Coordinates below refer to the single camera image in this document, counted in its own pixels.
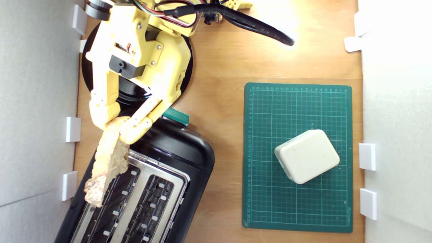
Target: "white clip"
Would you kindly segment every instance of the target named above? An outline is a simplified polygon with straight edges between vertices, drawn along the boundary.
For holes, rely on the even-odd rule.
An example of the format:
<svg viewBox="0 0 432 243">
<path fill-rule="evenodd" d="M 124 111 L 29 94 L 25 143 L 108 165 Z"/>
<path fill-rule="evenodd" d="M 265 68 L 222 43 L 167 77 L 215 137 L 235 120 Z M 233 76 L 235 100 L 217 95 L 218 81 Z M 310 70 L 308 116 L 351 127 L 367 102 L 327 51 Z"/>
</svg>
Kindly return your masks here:
<svg viewBox="0 0 432 243">
<path fill-rule="evenodd" d="M 357 36 L 345 37 L 343 42 L 347 52 L 360 51 L 363 46 L 362 39 Z"/>
<path fill-rule="evenodd" d="M 377 220 L 377 193 L 367 189 L 360 189 L 360 213 Z"/>
<path fill-rule="evenodd" d="M 360 37 L 368 32 L 369 21 L 368 16 L 363 11 L 358 11 L 354 14 L 354 31 L 356 36 Z"/>
</svg>

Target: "yellow robotic arm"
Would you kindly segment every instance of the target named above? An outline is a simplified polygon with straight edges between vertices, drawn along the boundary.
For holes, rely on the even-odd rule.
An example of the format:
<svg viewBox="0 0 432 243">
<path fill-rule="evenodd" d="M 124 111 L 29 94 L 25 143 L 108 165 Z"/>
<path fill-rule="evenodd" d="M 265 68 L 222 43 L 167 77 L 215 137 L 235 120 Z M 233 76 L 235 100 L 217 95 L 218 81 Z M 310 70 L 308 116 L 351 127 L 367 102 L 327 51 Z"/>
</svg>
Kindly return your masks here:
<svg viewBox="0 0 432 243">
<path fill-rule="evenodd" d="M 86 58 L 92 62 L 93 90 L 89 103 L 93 123 L 105 130 L 120 113 L 119 75 L 152 95 L 122 125 L 120 140 L 140 139 L 180 96 L 191 53 L 182 37 L 194 34 L 199 18 L 231 24 L 278 40 L 294 41 L 273 27 L 236 12 L 251 4 L 240 0 L 89 0 L 88 15 L 101 19 Z"/>
<path fill-rule="evenodd" d="M 105 130 L 118 116 L 118 75 L 152 95 L 121 129 L 121 140 L 133 144 L 180 96 L 180 85 L 191 57 L 180 34 L 149 25 L 151 15 L 133 5 L 114 5 L 108 21 L 102 21 L 86 58 L 93 64 L 90 114 Z M 156 36 L 147 40 L 149 32 Z"/>
</svg>

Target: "black circular base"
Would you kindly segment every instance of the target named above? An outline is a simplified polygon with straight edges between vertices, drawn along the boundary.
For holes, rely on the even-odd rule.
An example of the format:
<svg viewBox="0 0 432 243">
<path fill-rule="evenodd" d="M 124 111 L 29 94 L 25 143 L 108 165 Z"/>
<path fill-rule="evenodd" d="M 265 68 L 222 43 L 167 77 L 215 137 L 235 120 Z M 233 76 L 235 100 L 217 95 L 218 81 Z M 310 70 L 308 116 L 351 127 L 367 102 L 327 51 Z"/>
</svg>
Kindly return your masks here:
<svg viewBox="0 0 432 243">
<path fill-rule="evenodd" d="M 83 72 L 84 82 L 86 83 L 87 89 L 89 91 L 93 89 L 93 67 L 92 62 L 86 58 L 86 53 L 92 48 L 98 29 L 99 24 L 92 30 L 89 37 L 87 38 L 86 44 L 84 45 L 83 56 L 81 58 L 81 71 Z M 180 86 L 182 94 L 186 90 L 186 87 L 191 80 L 192 68 L 194 64 L 192 57 L 192 47 L 189 38 L 186 36 L 183 36 L 183 38 L 185 39 L 186 44 L 191 51 L 191 59 L 187 65 L 186 74 Z M 117 102 L 120 104 L 120 115 L 132 115 L 149 97 L 145 95 L 146 92 L 144 89 L 122 76 L 119 76 L 118 79 L 118 91 L 119 94 Z"/>
</svg>

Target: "green cutting mat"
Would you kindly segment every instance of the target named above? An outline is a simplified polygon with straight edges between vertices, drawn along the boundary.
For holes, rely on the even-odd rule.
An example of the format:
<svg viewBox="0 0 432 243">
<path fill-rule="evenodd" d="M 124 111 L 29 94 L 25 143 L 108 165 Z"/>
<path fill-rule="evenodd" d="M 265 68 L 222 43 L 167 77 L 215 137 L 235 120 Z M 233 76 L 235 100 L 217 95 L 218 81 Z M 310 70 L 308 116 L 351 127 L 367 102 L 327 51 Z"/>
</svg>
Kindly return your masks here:
<svg viewBox="0 0 432 243">
<path fill-rule="evenodd" d="M 274 149 L 309 129 L 326 132 L 340 164 L 298 185 L 288 179 Z M 352 130 L 350 86 L 247 83 L 243 226 L 352 232 Z"/>
</svg>

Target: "wooden surface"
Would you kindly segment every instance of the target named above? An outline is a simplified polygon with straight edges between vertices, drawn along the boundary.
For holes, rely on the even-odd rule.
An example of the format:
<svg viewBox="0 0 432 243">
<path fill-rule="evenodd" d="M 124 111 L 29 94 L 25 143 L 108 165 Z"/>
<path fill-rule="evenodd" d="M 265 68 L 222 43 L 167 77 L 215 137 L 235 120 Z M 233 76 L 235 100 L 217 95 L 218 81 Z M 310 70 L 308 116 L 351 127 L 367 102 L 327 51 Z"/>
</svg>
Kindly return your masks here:
<svg viewBox="0 0 432 243">
<path fill-rule="evenodd" d="M 191 123 L 212 145 L 216 161 L 185 242 L 324 243 L 364 242 L 364 217 L 359 212 L 363 173 L 358 167 L 362 141 L 362 72 L 360 53 L 346 53 L 343 38 L 354 35 L 356 0 L 256 1 L 245 13 L 293 36 L 284 46 L 238 29 L 227 22 L 204 25 L 191 38 L 194 72 L 174 108 L 190 115 Z M 88 22 L 88 33 L 97 24 Z M 354 231 L 317 233 L 246 229 L 241 225 L 243 95 L 246 82 L 317 83 L 353 88 Z M 82 138 L 76 146 L 79 180 L 101 136 L 89 116 L 89 92 L 82 78 L 78 116 Z"/>
</svg>

